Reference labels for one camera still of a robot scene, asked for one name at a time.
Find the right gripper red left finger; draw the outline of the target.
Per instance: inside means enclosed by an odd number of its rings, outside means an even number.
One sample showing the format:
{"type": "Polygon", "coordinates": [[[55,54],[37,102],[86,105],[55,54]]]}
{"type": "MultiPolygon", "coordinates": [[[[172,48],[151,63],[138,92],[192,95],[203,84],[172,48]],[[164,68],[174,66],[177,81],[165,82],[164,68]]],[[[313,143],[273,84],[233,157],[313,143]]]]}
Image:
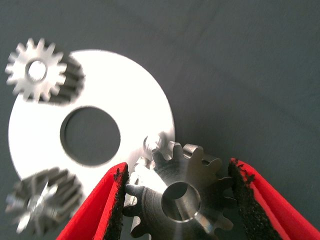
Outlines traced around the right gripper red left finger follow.
{"type": "Polygon", "coordinates": [[[111,167],[70,219],[58,240],[119,240],[123,226],[125,162],[111,167]]]}

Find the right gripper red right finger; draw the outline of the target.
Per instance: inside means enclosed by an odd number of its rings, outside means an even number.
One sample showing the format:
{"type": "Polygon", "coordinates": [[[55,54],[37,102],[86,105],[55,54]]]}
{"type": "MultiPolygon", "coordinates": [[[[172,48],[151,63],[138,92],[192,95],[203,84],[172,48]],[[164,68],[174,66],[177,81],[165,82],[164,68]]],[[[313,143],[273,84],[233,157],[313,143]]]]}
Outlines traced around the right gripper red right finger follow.
{"type": "Polygon", "coordinates": [[[318,240],[320,232],[255,168],[231,158],[228,175],[249,240],[318,240]]]}

